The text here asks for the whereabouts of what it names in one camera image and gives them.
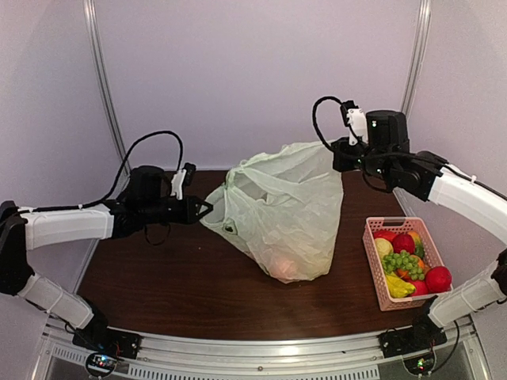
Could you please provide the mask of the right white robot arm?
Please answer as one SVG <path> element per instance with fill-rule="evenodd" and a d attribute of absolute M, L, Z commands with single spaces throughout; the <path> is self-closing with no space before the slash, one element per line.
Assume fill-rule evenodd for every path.
<path fill-rule="evenodd" d="M 401 112 L 360 108 L 341 109 L 349 136 L 330 146 L 333 168 L 340 173 L 359 170 L 364 179 L 383 182 L 381 192 L 400 188 L 422 201 L 446 207 L 506 240 L 506 198 L 460 172 L 429 151 L 410 152 L 406 116 Z M 506 253 L 456 289 L 437 295 L 406 332 L 406 342 L 420 350 L 436 331 L 493 303 L 506 301 Z"/>

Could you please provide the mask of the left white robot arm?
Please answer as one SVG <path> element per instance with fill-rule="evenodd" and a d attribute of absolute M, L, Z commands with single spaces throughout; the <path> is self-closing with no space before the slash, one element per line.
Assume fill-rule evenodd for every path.
<path fill-rule="evenodd" d="M 131 171 L 125 189 L 115 198 L 93 206 L 18 207 L 1 205 L 1 292 L 21 297 L 54 314 L 74 329 L 98 352 L 109 350 L 114 335 L 100 311 L 35 272 L 27 253 L 47 245 L 71 241 L 126 238 L 150 225 L 191 225 L 208 215 L 213 206 L 184 194 L 196 167 L 185 164 L 170 179 L 162 194 L 163 169 L 144 165 Z"/>

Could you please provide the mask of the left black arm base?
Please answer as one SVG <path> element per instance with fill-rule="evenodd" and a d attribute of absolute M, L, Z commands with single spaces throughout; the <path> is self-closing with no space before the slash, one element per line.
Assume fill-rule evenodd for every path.
<path fill-rule="evenodd" d="M 77 329 L 66 323 L 66 330 L 72 332 L 72 343 L 92 352 L 86 357 L 85 369 L 92 379 L 108 377 L 124 359 L 136 359 L 141 336 L 109 327 L 106 316 L 87 298 L 93 317 L 84 329 Z"/>

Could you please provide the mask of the light green plastic bag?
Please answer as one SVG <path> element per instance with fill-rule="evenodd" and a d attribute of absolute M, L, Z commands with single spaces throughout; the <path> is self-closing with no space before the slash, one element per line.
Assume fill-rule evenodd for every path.
<path fill-rule="evenodd" d="M 213 211 L 201 223 L 268 276 L 278 257 L 296 263 L 293 282 L 324 276 L 334 258 L 344 198 L 332 163 L 320 142 L 296 142 L 241 161 L 208 195 Z"/>

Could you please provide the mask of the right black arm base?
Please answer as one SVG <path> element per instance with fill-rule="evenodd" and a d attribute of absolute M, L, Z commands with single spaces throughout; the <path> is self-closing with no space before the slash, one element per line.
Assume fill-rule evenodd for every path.
<path fill-rule="evenodd" d="M 438 368 L 435 348 L 448 342 L 442 327 L 437 327 L 424 308 L 413 324 L 391 328 L 379 335 L 379 345 L 385 359 L 403 356 L 405 369 L 415 376 L 430 376 Z"/>

